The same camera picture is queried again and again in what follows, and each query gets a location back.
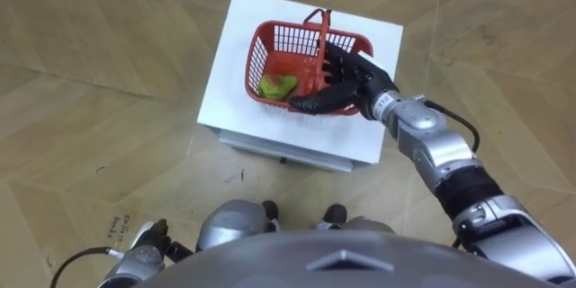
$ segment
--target wooden floor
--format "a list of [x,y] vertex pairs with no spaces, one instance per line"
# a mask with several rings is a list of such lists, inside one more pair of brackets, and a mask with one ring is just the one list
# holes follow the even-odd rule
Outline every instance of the wooden floor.
[[[289,229],[340,202],[454,239],[392,140],[379,166],[334,174],[195,125],[229,1],[0,0],[0,287],[48,286],[73,253],[126,248],[160,217],[193,246],[232,198],[278,201]],[[476,124],[490,173],[576,257],[574,0],[295,1],[404,25],[400,89]],[[60,287],[95,287],[113,262],[78,261]]]

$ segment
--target green toy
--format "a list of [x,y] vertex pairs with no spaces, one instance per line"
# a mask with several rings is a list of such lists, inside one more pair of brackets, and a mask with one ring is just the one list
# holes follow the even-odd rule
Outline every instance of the green toy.
[[258,84],[258,94],[265,99],[282,101],[297,85],[296,76],[265,75]]

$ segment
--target basket handle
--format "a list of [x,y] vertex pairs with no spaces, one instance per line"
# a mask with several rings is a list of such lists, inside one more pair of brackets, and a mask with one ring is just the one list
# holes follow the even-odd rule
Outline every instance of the basket handle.
[[306,17],[306,19],[304,19],[304,23],[309,23],[310,19],[312,19],[312,17],[317,13],[322,14],[322,26],[324,26],[324,22],[326,22],[328,27],[330,27],[330,14],[332,13],[332,10],[330,9],[327,9],[326,11],[320,8],[314,10],[311,14],[308,15],[308,17]]
[[324,50],[326,49],[326,38],[330,27],[330,14],[332,13],[332,10],[327,9],[324,11],[322,9],[316,9],[308,17],[306,17],[306,19],[304,19],[304,24],[316,24],[314,22],[310,22],[310,19],[318,13],[322,15],[322,25],[320,26],[320,35],[318,39],[319,44],[318,62],[316,63],[316,76],[312,79],[312,84],[309,85],[311,88],[316,88],[316,84],[319,82],[318,79],[321,77],[319,75],[322,71],[322,65],[324,65]]

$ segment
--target robot leg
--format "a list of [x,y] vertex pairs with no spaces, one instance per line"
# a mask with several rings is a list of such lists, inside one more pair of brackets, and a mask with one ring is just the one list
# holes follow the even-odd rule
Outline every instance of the robot leg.
[[316,226],[317,230],[375,230],[386,233],[394,233],[394,230],[379,221],[371,220],[364,216],[358,216],[347,221],[347,209],[339,203],[331,205],[322,221]]
[[269,231],[278,231],[278,209],[273,202],[225,202],[208,216],[200,229],[196,252],[222,243]]

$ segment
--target white box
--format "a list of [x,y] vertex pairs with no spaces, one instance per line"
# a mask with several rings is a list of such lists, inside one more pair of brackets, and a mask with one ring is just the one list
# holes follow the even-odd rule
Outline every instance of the white box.
[[[216,130],[221,142],[240,149],[348,172],[357,163],[377,164],[385,131],[379,122],[360,113],[288,112],[254,101],[244,87],[257,27],[270,20],[302,23],[316,8],[287,0],[231,0],[197,121]],[[375,60],[394,78],[402,26],[333,11],[331,28],[364,35]]]

